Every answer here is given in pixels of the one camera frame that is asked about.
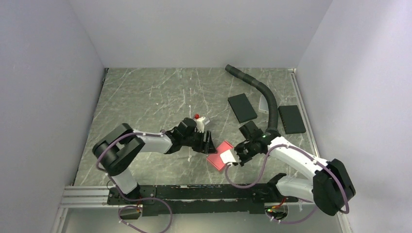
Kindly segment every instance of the marble floor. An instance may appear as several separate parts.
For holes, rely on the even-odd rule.
[[[242,68],[268,85],[278,105],[298,104],[297,93],[287,69]],[[74,185],[105,185],[105,174],[95,168],[96,157],[91,149],[102,137],[121,123],[128,123],[145,132],[171,129],[185,117],[195,113],[208,116],[213,142],[224,140],[236,145],[244,138],[227,98],[245,93],[257,112],[254,120],[266,128],[268,115],[258,112],[260,93],[252,86],[234,78],[224,68],[111,68],[103,89]],[[279,119],[279,131],[293,144],[313,153],[307,133],[285,135]],[[244,167],[229,170],[237,183],[256,179],[263,162],[257,155]],[[183,147],[174,154],[140,153],[129,166],[139,184],[220,184],[227,183],[206,160],[206,155]],[[269,159],[261,183],[279,172],[293,175],[296,171],[277,159]]]

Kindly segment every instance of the white enclosure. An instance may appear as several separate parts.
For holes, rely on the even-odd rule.
[[[106,67],[296,67],[331,0],[69,0]]]
[[[3,0],[0,229],[47,233],[104,67],[297,68],[356,233],[412,232],[412,1]]]

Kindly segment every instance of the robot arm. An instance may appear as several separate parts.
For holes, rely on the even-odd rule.
[[[331,216],[345,206],[343,193],[347,200],[355,195],[355,188],[341,161],[328,161],[313,156],[291,144],[277,131],[263,133],[252,121],[243,125],[240,131],[246,140],[234,150],[221,154],[225,163],[243,166],[256,154],[267,154],[269,151],[269,156],[285,162],[306,177],[300,179],[285,173],[277,174],[268,182],[275,195],[314,202],[319,209]]]
[[[135,199],[139,197],[140,186],[128,167],[138,153],[171,154],[180,150],[182,146],[191,147],[194,151],[205,154],[216,152],[210,131],[203,132],[203,127],[199,127],[204,126],[203,120],[185,118],[178,126],[160,133],[133,130],[128,124],[123,123],[99,141],[92,151],[120,190],[128,198]],[[124,138],[108,149],[110,144],[121,137]]]

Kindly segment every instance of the pink block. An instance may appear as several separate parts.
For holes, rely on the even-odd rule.
[[[223,141],[217,148],[217,152],[215,154],[210,154],[207,157],[207,160],[218,170],[222,171],[224,168],[224,163],[222,162],[222,159],[220,158],[220,154],[232,149],[233,146],[228,143],[227,141]]]

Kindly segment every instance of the black corrugated hose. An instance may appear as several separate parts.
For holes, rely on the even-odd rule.
[[[277,112],[277,103],[273,92],[262,82],[258,81],[254,77],[243,73],[242,71],[238,70],[237,68],[227,65],[225,70],[229,72],[231,75],[235,76],[236,78],[244,81],[245,83],[254,86],[258,91],[262,93],[265,97],[268,108],[269,108],[269,121],[268,121],[268,128],[266,131],[275,128],[277,130],[277,121],[278,121],[278,112]]]

